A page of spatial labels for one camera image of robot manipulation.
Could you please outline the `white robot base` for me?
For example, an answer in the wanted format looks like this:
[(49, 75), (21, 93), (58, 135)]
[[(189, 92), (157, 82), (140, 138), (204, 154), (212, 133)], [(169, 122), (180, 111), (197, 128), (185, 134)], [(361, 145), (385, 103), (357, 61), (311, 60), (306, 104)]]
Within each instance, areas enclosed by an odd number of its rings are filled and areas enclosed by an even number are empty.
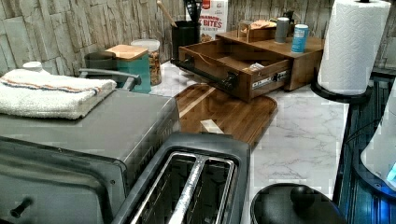
[(396, 188), (396, 87), (392, 85), (384, 115), (361, 153), (363, 165), (389, 188)]

